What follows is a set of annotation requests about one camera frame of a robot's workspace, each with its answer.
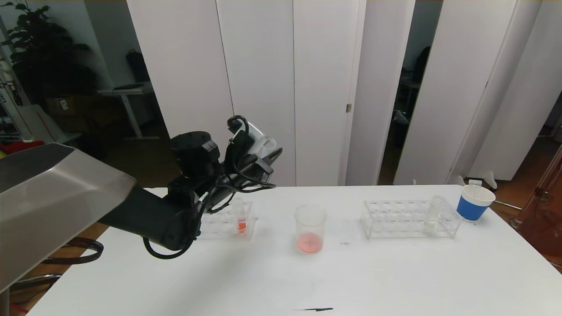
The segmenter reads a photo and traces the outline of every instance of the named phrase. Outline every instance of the beaker with pink liquid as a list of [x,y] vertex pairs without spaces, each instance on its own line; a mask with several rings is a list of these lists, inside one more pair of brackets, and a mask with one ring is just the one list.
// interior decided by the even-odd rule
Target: beaker with pink liquid
[[324,228],[328,212],[320,205],[302,205],[294,212],[297,248],[305,254],[315,254],[324,245]]

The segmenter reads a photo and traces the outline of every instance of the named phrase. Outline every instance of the white room divider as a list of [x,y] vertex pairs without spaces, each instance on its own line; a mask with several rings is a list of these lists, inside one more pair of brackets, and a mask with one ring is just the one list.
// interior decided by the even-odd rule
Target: white room divider
[[215,1],[127,1],[170,137],[211,133],[224,150],[233,115]]
[[415,0],[369,1],[366,6],[346,184],[379,178]]
[[224,153],[244,115],[284,148],[285,186],[345,181],[365,3],[128,2],[170,136],[206,130]]
[[270,181],[294,186],[293,1],[216,3],[234,113],[283,147]]
[[469,172],[511,180],[562,90],[562,2],[543,1],[488,136]]
[[345,182],[365,4],[293,2],[298,186]]
[[443,184],[478,108],[516,0],[444,1],[394,184]]
[[[486,135],[490,133],[490,127],[521,59],[540,7],[541,1],[517,1],[492,74],[448,182],[456,183],[460,178],[468,176]],[[487,178],[490,173],[486,174],[484,170],[479,174],[480,178]]]

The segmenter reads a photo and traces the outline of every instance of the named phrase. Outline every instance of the white tabletop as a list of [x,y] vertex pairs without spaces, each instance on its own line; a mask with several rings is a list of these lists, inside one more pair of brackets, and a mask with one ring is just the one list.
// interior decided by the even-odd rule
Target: white tabletop
[[[152,192],[164,195],[163,188]],[[29,313],[52,315],[562,315],[562,276],[488,209],[454,240],[371,240],[364,200],[445,197],[460,186],[296,187],[241,195],[251,241],[198,240],[172,260],[110,228],[100,259],[71,267]],[[328,209],[324,249],[294,246],[295,208]]]

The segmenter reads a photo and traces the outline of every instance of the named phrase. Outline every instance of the empty test tube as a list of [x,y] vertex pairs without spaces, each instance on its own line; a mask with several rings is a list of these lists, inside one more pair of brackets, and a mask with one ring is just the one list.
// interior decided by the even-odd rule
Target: empty test tube
[[437,229],[437,224],[441,218],[441,212],[443,211],[443,198],[440,196],[434,196],[429,204],[429,210],[427,212],[427,217],[423,222],[423,232],[425,234],[433,235]]

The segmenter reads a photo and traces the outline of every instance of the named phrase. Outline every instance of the test tube with red liquid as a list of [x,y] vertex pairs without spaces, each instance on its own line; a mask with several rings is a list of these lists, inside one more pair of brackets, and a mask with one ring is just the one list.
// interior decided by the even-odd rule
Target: test tube with red liquid
[[236,218],[236,229],[239,233],[244,233],[246,231],[246,220],[247,214],[244,212],[244,201],[237,197],[230,202],[232,206],[232,213]]
[[297,248],[315,254],[324,245],[324,227],[328,212],[320,205],[302,205],[294,212],[297,229]]

